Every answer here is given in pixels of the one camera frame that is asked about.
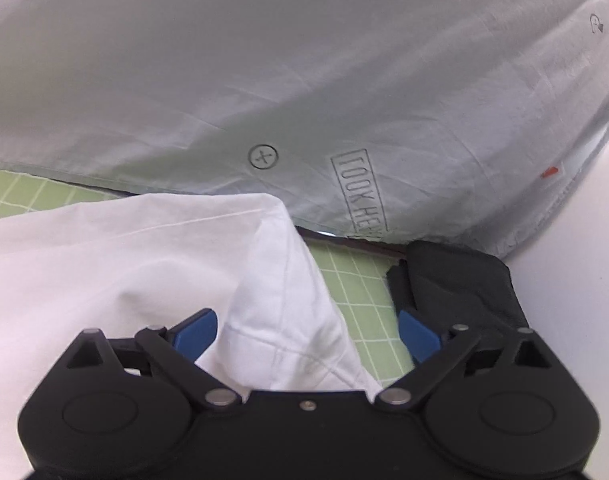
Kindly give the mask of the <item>green grid mat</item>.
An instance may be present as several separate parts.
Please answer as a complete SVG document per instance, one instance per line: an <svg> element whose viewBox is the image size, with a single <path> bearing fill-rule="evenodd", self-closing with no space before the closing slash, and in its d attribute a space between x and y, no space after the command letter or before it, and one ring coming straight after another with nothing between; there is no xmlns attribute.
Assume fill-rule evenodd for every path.
<svg viewBox="0 0 609 480"><path fill-rule="evenodd" d="M0 219L77 203L103 202L122 195L0 170ZM399 339L397 317L385 284L385 272L393 265L393 259L373 249L344 246L336 238L319 240L305 234L303 240L347 322L363 365L380 385L391 385L413 368Z"/></svg>

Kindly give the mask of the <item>folded black garment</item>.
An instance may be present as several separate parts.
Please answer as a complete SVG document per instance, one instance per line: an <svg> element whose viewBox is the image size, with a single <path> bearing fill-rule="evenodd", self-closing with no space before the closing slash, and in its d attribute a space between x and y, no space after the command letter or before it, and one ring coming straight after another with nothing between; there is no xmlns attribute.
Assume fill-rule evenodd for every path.
<svg viewBox="0 0 609 480"><path fill-rule="evenodd" d="M417 312L438 333L466 324L481 334L484 349L529 325L508 266L468 247L408 244L405 257L387 271L387 284L395 315Z"/></svg>

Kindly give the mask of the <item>carrot print white sheet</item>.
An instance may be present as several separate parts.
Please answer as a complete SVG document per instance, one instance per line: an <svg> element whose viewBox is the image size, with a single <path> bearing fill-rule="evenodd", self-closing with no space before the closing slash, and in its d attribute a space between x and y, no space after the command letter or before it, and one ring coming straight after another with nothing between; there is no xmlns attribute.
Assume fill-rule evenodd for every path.
<svg viewBox="0 0 609 480"><path fill-rule="evenodd" d="M609 0L0 0L0 169L505 256L609 139Z"/></svg>

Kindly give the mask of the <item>white trousers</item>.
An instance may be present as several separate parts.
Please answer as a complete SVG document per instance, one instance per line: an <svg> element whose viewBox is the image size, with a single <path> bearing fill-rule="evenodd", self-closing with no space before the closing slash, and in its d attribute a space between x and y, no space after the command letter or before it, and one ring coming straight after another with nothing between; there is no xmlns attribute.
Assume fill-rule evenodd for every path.
<svg viewBox="0 0 609 480"><path fill-rule="evenodd" d="M198 363L241 394L379 390L274 196L148 194L0 219L0 479L28 472L20 408L81 330L129 337L205 308L219 329Z"/></svg>

